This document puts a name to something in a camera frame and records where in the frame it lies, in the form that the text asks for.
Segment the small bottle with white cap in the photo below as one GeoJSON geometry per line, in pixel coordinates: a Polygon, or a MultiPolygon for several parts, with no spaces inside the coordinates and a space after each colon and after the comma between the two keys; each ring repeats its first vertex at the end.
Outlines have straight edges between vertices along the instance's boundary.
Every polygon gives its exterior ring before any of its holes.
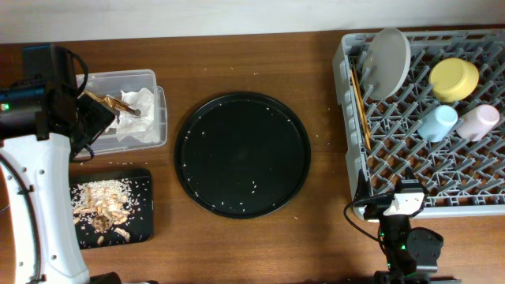
{"type": "Polygon", "coordinates": [[[84,90],[83,94],[89,96],[96,102],[102,103],[104,106],[109,107],[111,109],[118,110],[119,112],[126,112],[128,114],[137,117],[141,116],[140,110],[133,109],[128,103],[125,103],[122,100],[116,99],[115,97],[112,97],[110,95],[100,96],[87,90],[84,90]]]}

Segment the white tissue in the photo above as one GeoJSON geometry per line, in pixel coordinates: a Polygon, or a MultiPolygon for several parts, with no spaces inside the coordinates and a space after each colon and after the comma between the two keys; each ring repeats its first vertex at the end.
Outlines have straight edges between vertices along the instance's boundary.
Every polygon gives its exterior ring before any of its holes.
{"type": "Polygon", "coordinates": [[[147,88],[138,92],[122,91],[122,101],[133,109],[141,111],[141,116],[133,116],[120,112],[107,128],[107,132],[114,130],[120,141],[127,137],[139,140],[141,143],[155,143],[159,141],[159,134],[155,130],[155,95],[147,88]]]}

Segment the blue cup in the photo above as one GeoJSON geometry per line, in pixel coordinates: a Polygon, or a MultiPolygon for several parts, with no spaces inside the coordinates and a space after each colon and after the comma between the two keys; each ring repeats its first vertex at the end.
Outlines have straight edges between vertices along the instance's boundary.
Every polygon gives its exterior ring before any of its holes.
{"type": "Polygon", "coordinates": [[[441,105],[421,119],[421,126],[417,129],[421,138],[435,143],[440,142],[458,121],[457,111],[447,105],[441,105]]]}

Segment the pink cup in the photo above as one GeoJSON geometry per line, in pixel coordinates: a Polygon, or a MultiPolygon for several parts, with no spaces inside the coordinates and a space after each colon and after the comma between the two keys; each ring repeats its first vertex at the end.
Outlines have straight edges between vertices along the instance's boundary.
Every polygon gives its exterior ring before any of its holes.
{"type": "Polygon", "coordinates": [[[499,111],[494,106],[483,104],[462,116],[463,123],[456,133],[469,141],[479,141],[498,124],[499,119],[499,111]]]}

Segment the yellow bowl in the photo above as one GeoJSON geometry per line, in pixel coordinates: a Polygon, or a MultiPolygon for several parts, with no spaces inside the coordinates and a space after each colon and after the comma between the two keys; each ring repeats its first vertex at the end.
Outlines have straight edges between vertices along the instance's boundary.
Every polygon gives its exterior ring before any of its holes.
{"type": "Polygon", "coordinates": [[[459,58],[448,58],[437,63],[428,77],[435,97],[445,103],[465,99],[476,89],[479,79],[477,67],[459,58]]]}

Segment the grey plate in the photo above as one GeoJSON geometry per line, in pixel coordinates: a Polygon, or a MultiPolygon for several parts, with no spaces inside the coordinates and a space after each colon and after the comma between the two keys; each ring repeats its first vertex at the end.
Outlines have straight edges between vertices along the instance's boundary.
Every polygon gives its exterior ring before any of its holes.
{"type": "Polygon", "coordinates": [[[385,28],[370,43],[361,68],[361,83],[369,98],[382,100],[394,95],[410,69],[411,49],[397,28],[385,28]]]}

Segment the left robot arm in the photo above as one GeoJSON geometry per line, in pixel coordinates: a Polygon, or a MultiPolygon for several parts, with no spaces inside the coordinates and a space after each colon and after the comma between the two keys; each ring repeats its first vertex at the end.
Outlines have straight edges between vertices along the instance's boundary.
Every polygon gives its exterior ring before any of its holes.
{"type": "Polygon", "coordinates": [[[84,94],[74,66],[54,44],[23,50],[24,79],[1,91],[1,172],[15,241],[17,283],[89,283],[69,192],[69,165],[114,120],[84,94]]]}

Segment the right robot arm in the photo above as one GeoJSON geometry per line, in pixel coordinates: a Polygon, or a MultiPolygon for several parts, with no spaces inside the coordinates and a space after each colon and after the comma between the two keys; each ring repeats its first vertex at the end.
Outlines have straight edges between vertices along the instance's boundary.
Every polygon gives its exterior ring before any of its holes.
{"type": "Polygon", "coordinates": [[[363,207],[363,218],[379,222],[377,241],[386,256],[387,270],[376,271],[374,283],[460,283],[456,278],[435,278],[443,237],[437,232],[411,226],[410,220],[423,211],[428,194],[410,168],[392,191],[365,196],[371,189],[365,174],[358,174],[357,192],[348,208],[363,207]]]}

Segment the grey dishwasher rack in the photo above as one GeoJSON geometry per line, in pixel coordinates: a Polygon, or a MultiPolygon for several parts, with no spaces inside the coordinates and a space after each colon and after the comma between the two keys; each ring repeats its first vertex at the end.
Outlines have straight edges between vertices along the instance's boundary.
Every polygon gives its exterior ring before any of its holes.
{"type": "Polygon", "coordinates": [[[504,110],[504,31],[407,32],[411,65],[393,96],[376,101],[361,83],[371,33],[344,35],[332,60],[336,95],[345,122],[346,164],[352,196],[358,172],[371,196],[390,192],[408,166],[428,190],[422,216],[447,218],[504,212],[504,123],[472,142],[451,130],[440,142],[422,139],[421,119],[439,106],[428,81],[440,61],[472,62],[480,79],[473,93],[453,103],[462,115],[483,104],[504,110]]]}

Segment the clear plastic bin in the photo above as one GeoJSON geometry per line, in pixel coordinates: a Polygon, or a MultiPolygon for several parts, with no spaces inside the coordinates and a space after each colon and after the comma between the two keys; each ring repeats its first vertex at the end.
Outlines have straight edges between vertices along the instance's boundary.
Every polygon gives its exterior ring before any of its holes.
{"type": "Polygon", "coordinates": [[[95,155],[157,148],[166,143],[166,99],[152,70],[91,73],[86,90],[119,99],[140,111],[136,116],[114,110],[115,119],[91,145],[95,155]]]}

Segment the round black serving tray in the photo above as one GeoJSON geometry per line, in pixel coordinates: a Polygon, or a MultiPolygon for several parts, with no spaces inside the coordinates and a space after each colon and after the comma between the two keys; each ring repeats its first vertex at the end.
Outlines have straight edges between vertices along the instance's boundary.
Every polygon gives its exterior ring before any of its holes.
{"type": "Polygon", "coordinates": [[[300,118],[257,92],[209,100],[185,120],[174,169],[186,194],[230,219],[254,219],[288,204],[309,174],[311,145],[300,118]]]}

